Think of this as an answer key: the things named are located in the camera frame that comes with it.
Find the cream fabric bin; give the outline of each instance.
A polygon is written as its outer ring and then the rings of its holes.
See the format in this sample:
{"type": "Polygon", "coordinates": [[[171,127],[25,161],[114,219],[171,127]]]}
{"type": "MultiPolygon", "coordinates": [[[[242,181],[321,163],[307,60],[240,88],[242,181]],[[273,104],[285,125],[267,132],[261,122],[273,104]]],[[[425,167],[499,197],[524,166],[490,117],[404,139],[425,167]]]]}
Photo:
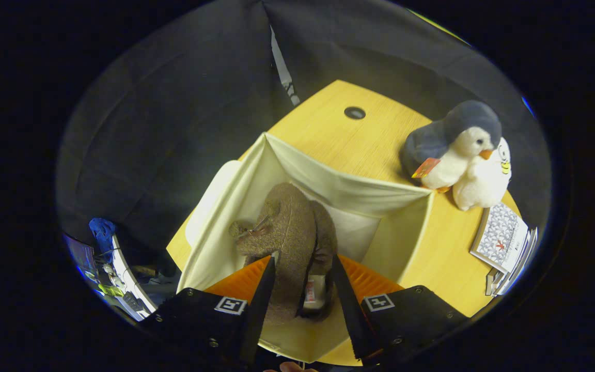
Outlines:
{"type": "MultiPolygon", "coordinates": [[[[399,282],[418,247],[432,206],[431,191],[351,176],[263,133],[242,162],[229,162],[215,176],[186,227],[191,255],[178,290],[203,290],[241,269],[244,257],[228,234],[231,222],[255,221],[275,184],[290,182],[323,203],[337,227],[339,254],[399,282]]],[[[317,323],[296,318],[264,327],[258,344],[311,363],[349,338],[340,303],[317,323]]]]}

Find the brown plush toy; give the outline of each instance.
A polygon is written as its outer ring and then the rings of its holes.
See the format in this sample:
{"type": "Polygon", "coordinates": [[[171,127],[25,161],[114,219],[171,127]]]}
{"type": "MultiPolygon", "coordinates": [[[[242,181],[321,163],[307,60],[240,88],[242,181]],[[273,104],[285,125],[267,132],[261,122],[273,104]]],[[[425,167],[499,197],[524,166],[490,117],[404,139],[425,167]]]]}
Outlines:
{"type": "Polygon", "coordinates": [[[229,233],[246,256],[245,265],[279,251],[276,277],[264,323],[280,325],[296,316],[327,316],[334,296],[329,271],[337,254],[335,224],[317,201],[309,201],[290,183],[277,184],[267,195],[255,224],[234,222],[229,233]],[[325,306],[304,311],[309,275],[326,275],[325,306]]]}

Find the wooden table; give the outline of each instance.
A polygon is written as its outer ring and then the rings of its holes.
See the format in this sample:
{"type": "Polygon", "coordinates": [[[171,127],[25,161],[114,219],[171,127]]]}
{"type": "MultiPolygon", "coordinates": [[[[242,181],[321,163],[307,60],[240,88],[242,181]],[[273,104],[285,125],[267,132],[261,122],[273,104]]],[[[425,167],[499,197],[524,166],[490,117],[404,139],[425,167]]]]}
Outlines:
{"type": "MultiPolygon", "coordinates": [[[[336,81],[296,107],[269,133],[338,171],[411,184],[401,172],[398,151],[410,132],[431,121],[376,92],[336,81]],[[364,109],[366,116],[361,120],[345,116],[349,106],[364,109]]],[[[502,201],[520,214],[508,192],[502,201]]],[[[459,210],[451,191],[436,194],[420,248],[399,284],[425,285],[466,316],[486,306],[491,299],[484,294],[491,266],[469,253],[481,212],[480,208],[459,210]]],[[[185,239],[189,218],[167,247],[179,268],[184,267],[191,251],[185,239]]],[[[361,365],[350,341],[319,362],[361,365]]]]}

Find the stuffed animal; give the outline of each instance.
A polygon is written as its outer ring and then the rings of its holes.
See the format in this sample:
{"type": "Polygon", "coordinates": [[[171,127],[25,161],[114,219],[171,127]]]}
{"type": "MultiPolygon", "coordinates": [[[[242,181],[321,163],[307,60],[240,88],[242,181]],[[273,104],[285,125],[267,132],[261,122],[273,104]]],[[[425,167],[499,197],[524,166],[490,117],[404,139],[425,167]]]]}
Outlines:
{"type": "Polygon", "coordinates": [[[473,158],[488,159],[501,137],[502,125],[493,109],[483,102],[465,101],[442,120],[411,132],[399,158],[416,184],[444,193],[463,176],[473,158]],[[416,174],[422,171],[421,165],[430,165],[425,176],[416,174]]]}
{"type": "Polygon", "coordinates": [[[511,155],[502,138],[488,160],[477,156],[460,181],[453,185],[453,199],[460,210],[490,208],[502,200],[511,179],[511,155]]]}
{"type": "Polygon", "coordinates": [[[276,277],[264,323],[281,325],[296,316],[320,319],[331,308],[334,295],[329,278],[337,254],[337,233],[332,217],[317,201],[309,201],[290,183],[274,186],[255,224],[234,222],[229,233],[246,256],[245,265],[279,251],[276,277]],[[326,278],[325,306],[304,309],[305,286],[310,275],[326,278]]]}

